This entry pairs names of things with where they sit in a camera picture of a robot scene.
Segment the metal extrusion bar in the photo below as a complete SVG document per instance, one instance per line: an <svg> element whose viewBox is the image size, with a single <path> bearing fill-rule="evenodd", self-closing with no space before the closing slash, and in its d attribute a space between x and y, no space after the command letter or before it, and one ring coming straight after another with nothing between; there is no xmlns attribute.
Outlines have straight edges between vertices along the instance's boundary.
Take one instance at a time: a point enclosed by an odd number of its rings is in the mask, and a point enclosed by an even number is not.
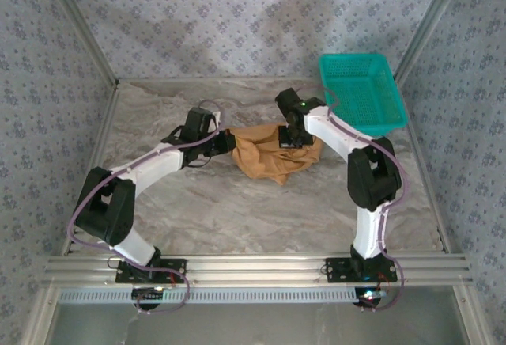
<svg viewBox="0 0 506 345"><path fill-rule="evenodd" d="M332 287L322 267L325 258L346 254L296 256L178 256L187 262L193 287ZM399 253L407 286L461 286L471 284L469 264L463 254ZM117 287L116 270L108 256L52 257L43 283L58 287ZM115 267L118 259L111 258ZM341 286L371 286L343 283Z"/></svg>
<svg viewBox="0 0 506 345"><path fill-rule="evenodd" d="M432 32L436 28L437 23L443 16L444 11L450 4L451 0L432 0L425 15L422 18L418 29L408 45L397 70L395 71L395 80L398 86L402 86L406 81L407 75L415 65L418 57L423 51L425 45L430 39Z"/></svg>
<svg viewBox="0 0 506 345"><path fill-rule="evenodd" d="M493 345L495 340L478 300L476 288L454 286L453 290L470 343Z"/></svg>
<svg viewBox="0 0 506 345"><path fill-rule="evenodd" d="M406 103L404 102L404 100L402 101L404 104L404 109L406 110L406 114L409 115ZM424 183L425 190L427 192L427 198L429 199L430 202L431 211L437 221L437 231L440 234L440 239L441 242L443 243L443 248L445 251L451 252L453 248L456 248L454 244L455 241L448 236L446 230L444 229L445 220L443 218L443 215L441 214L441 210L436 201L436 193L434 192L434 188L432 187L432 183L430 182L429 171L427 170L425 158L423 153L421 152L420 143L418 142L418 138L414 130L411 118L408 119L408 134L410 136L413 151L415 153L415 159L417 161L418 170L420 171L421 179Z"/></svg>
<svg viewBox="0 0 506 345"><path fill-rule="evenodd" d="M116 77L112 68L107 61L106 56L100 49L99 44L96 42L96 39L86 23L86 20L82 16L75 0L58 0L58 2L65 10L69 20L72 22L77 35L84 44L86 51L88 51L91 56L103 80L109 85L114 85Z"/></svg>
<svg viewBox="0 0 506 345"><path fill-rule="evenodd" d="M186 291L182 288L165 290L161 299L141 302L179 303ZM132 304L132 289L64 288L59 304ZM350 303L357 302L353 287L311 288L202 288L195 287L188 304L286 304L286 303Z"/></svg>
<svg viewBox="0 0 506 345"><path fill-rule="evenodd" d="M20 345L46 343L58 297L59 288L50 287L39 290Z"/></svg>
<svg viewBox="0 0 506 345"><path fill-rule="evenodd" d="M114 112L116 109L116 105L118 104L118 93L117 93L117 86L113 85L111 89L111 95L108 99L108 104L106 108L104 109L104 116L102 117L102 122L100 123L100 127L98 130L98 135L96 137L95 146L93 148L92 156L90 157L90 161L88 163L88 167L86 169L86 173L83 176L83 180L81 182L81 185L85 182L86 175L88 175L88 172L93 167L96 167L98 165L102 164L103 157L104 157L104 146L105 142L107 141L107 138L109 136L109 131L111 130L112 125L112 117L114 117ZM70 247L72 245L75 245L73 242L70 241L68 237L65 237L65 242L62 246L61 254L63 256L66 256L70 253Z"/></svg>
<svg viewBox="0 0 506 345"><path fill-rule="evenodd" d="M275 82L277 80L291 80L296 79L300 82L311 82L316 85L320 82L318 78L311 78L311 77L291 77L291 78L285 78L283 76L231 76L231 77L204 77L204 78L121 78L120 82L127 82L129 84L132 84L136 86L135 84L143 84L149 81L155 81L160 83L171 83L172 86L183 86L186 85L190 81L198 81L201 83L207 83L207 82L221 82L223 80L230 80L230 81L238 81L238 82L248 82L248 81L268 81L268 82Z"/></svg>

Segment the glass panel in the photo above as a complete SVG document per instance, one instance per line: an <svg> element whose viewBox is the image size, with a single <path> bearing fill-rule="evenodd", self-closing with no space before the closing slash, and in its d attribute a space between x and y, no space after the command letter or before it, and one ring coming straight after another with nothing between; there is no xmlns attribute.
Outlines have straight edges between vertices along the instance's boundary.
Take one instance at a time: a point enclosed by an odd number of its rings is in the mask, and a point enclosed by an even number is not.
<svg viewBox="0 0 506 345"><path fill-rule="evenodd" d="M408 288L380 313L351 304L187 305L138 315L132 305L60 305L50 345L468 343L451 287Z"/></svg>

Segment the patterned wallpaper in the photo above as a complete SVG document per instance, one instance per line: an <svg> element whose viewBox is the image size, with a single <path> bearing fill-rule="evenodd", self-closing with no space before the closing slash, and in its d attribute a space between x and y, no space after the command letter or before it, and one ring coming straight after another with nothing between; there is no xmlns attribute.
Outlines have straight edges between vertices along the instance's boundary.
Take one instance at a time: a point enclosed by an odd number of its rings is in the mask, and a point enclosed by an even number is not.
<svg viewBox="0 0 506 345"><path fill-rule="evenodd" d="M430 0L76 0L118 78L317 76L324 52L398 65Z"/></svg>
<svg viewBox="0 0 506 345"><path fill-rule="evenodd" d="M59 252L110 87L56 0L0 4L0 343Z"/></svg>
<svg viewBox="0 0 506 345"><path fill-rule="evenodd" d="M453 0L402 91L447 231L506 343L506 0Z"/></svg>

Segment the wire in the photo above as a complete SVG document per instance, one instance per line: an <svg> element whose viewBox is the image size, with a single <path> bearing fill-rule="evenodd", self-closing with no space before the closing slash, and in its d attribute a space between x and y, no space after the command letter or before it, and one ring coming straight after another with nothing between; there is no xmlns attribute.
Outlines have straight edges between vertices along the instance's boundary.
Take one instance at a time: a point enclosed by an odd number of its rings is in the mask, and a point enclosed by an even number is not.
<svg viewBox="0 0 506 345"><path fill-rule="evenodd" d="M201 163L201 164L198 164L198 165L192 165L190 163L189 165L187 165L187 167L190 168L190 169L201 169L202 167L208 165L210 161L211 161L211 157L208 157L207 161L205 161L204 163Z"/></svg>
<svg viewBox="0 0 506 345"><path fill-rule="evenodd" d="M334 119L334 117L333 117L334 113L332 111L335 109L335 107L337 107L339 105L339 99L336 96L334 90L332 90L330 88L327 88L325 86L322 86L322 85L318 85L318 86L314 86L313 85L313 86L307 86L307 87L299 88L297 90L297 92L300 91L300 90L302 90L302 89L314 89L314 88L319 88L319 89L326 90L334 98L334 103L331 106L329 106L329 108L328 108L327 118L329 119L329 121L337 129L339 129L340 131L342 131L343 133L345 133L349 137L351 137L353 139L356 139L357 141L366 143L366 144L374 147L378 151L381 151L383 154L385 154L395 164L395 166L397 167L397 169L399 170L399 172L401 174L402 186L403 186L403 191L402 191L401 197L399 199L391 202L390 204L384 205L383 208L382 208L382 210L381 210L380 217L379 217L379 225L378 225L378 245L379 245L379 250L381 251L381 254L383 254L383 256L385 258L387 258L388 260L390 260L390 261L392 261L394 263L394 265L397 268L397 270L398 270L398 272L400 274L400 277L401 277L400 278L401 279L401 286L400 286L400 288L398 290L398 293L395 295L394 299L392 301L390 301L389 303L387 303L386 305L382 306L382 307L374 308L373 309L374 311L383 311L383 310L389 309L393 305L397 304L399 298L402 295L402 291L404 290L404 270L402 269L401 264L397 261L396 258L394 258L393 256L390 256L390 255L387 254L387 251L385 250L385 246L384 246L383 228L385 226L385 213L388 210L390 210L391 208L398 206L400 203L402 203L402 201L404 201L404 199L406 198L406 195L407 195L407 193L408 193L408 191L410 189L410 182L408 180L407 173L406 173L405 169L402 167L402 165L397 160L397 158L390 153L390 151L388 151L387 149L385 149L381 145L378 145L377 143L375 143L375 142L373 142L373 141L371 141L371 140L369 140L367 138L362 137L361 135L357 135L357 134L353 133L352 131L348 130L346 127L343 127L339 122L337 122Z"/></svg>
<svg viewBox="0 0 506 345"><path fill-rule="evenodd" d="M383 272L379 272L379 273L378 273L378 276L379 276L380 278L384 279L384 280L385 280L385 282L387 282L387 291L385 291L385 292L388 294L388 292L390 292L390 280L388 280L388 278L384 275L384 273L383 273ZM378 288L376 288L376 290L379 290L379 289L380 289L380 284L381 284L381 282L379 282L379 283L378 283Z"/></svg>
<svg viewBox="0 0 506 345"><path fill-rule="evenodd" d="M139 304L137 304L137 308L138 308L138 311L140 313L145 313L145 314L154 314L154 313L169 313L169 312L173 312L173 311L176 311L177 309L183 307L188 298L190 297L190 282L188 281L187 277L180 273L179 271L177 270L173 270L171 268L166 268L166 267L147 267L147 266L143 266L133 260L130 260L128 258L126 258L123 254L117 252L116 250L114 250L113 248L109 247L109 246L104 246L104 245L99 245L99 244L94 244L92 242L86 242L86 241L83 241L83 240L80 240L79 238L77 238L74 234L74 225L75 225L75 222L77 220L77 217L79 217L79 214L83 211L83 209L85 209L86 207L86 204L89 203L89 201L93 198L93 196L95 196L95 194L101 189L103 188L104 186L106 186L107 184L109 184L110 182L112 182L116 177L118 176L121 176L123 175L124 173L127 173L135 168L137 168L139 165L142 165L143 163L146 163L147 161L149 161L150 159L153 159L154 157L157 157L159 156L160 154L164 154L164 153L167 153L168 151L172 151L172 150L181 150L181 149L186 149L186 148L189 148L189 147L194 147L194 146L199 146L207 141L209 141L210 139L212 139L215 135L217 135L220 130L221 130L221 127L223 126L223 122L225 121L225 112L223 111L223 109L221 109L221 107L216 104L214 101L211 101L211 100L203 100L201 101L201 103L199 104L199 107L202 106L203 104L205 103L211 103L211 104L214 104L218 111L220 112L220 124L219 125L215 125L216 126L216 130L213 131L211 134L209 134L208 136L206 136L205 138L197 141L197 142L193 142L193 143L184 143L182 145L176 145L176 146L168 146L168 147L165 147L164 149L160 150L159 152L157 151L154 151L152 153L149 153L149 154L146 154L145 156L137 159L136 161L134 161L132 164L128 165L127 167L125 167L124 169L120 169L116 172L113 172L111 175L107 176L106 178L104 178L101 182L99 182L92 190L89 194L87 194L87 196L85 198L83 198L83 200L81 201L81 203L77 206L76 210L74 211L74 214L72 214L72 218L70 219L69 221L69 224L66 228L66 234L67 236L75 243L77 244L80 244L80 245L83 245L83 246L88 246L90 248L98 248L100 250L105 250L105 251L111 251L113 252L114 254L116 254L117 256L119 256L120 258L123 258L125 260L125 262L127 262L130 266L133 266L133 267L136 267L138 270L142 270L142 271L151 271L151 272L168 272L169 274L176 274L178 275L183 281L184 283L186 284L186 287L187 287L187 291L186 293L184 294L184 298L183 300L175 307L172 307L170 309L163 309L163 310L157 310L157 311L145 311L144 309L141 309Z"/></svg>
<svg viewBox="0 0 506 345"><path fill-rule="evenodd" d="M112 258L115 258L115 256L110 256L110 257L108 258L107 265L108 265L108 267L109 267L109 268L111 268L112 270L114 270L114 269L116 269L117 267L113 267L113 266L111 266L111 265L110 265L110 263L109 263L109 262L111 262L111 259L112 259Z"/></svg>

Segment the aluminum rail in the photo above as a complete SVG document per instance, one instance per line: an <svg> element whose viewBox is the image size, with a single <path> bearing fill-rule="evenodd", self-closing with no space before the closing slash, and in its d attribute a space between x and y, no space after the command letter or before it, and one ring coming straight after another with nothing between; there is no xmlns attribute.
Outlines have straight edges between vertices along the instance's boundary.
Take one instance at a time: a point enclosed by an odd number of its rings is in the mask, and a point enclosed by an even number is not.
<svg viewBox="0 0 506 345"><path fill-rule="evenodd" d="M463 254L413 252L393 254L402 265L407 286L466 286L472 283ZM371 286L374 283L328 283L324 260L346 253L308 255L167 256L185 258L187 277L198 287ZM125 286L115 283L117 257L51 257L42 283L57 287ZM398 286L399 281L392 283Z"/></svg>

